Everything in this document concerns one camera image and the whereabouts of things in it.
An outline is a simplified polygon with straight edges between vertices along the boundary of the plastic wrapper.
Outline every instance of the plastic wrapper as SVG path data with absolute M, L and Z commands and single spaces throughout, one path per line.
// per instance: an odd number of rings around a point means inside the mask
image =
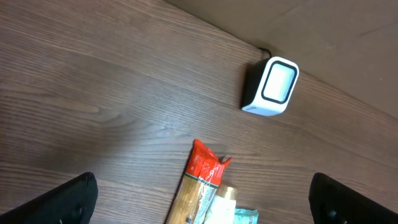
M 257 210 L 247 210 L 243 208 L 235 209 L 233 224 L 257 224 L 259 212 Z
M 166 224 L 202 224 L 230 161 L 220 162 L 211 149 L 195 140 Z

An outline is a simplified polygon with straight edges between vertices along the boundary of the small speaker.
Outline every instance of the small speaker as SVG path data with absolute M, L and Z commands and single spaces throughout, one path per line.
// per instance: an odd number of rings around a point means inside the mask
M 281 57 L 261 60 L 246 77 L 243 111 L 272 116 L 285 111 L 299 77 L 299 67 Z

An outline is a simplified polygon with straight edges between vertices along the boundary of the black object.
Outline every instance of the black object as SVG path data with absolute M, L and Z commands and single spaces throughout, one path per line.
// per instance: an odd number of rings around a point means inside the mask
M 315 224 L 398 223 L 398 214 L 325 174 L 313 176 L 309 200 Z
M 268 60 L 269 58 L 262 59 L 246 71 L 243 87 L 244 96 L 242 98 L 241 108 L 253 102 Z
M 88 224 L 98 196 L 91 172 L 0 216 L 0 223 Z

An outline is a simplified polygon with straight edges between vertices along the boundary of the black cable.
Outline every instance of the black cable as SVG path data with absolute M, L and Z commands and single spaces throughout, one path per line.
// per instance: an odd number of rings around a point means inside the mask
M 263 47 L 259 47 L 258 49 L 260 49 L 262 51 L 262 59 L 264 59 L 264 52 L 267 52 L 269 54 L 269 57 L 272 58 L 272 53 L 270 50 L 263 48 Z

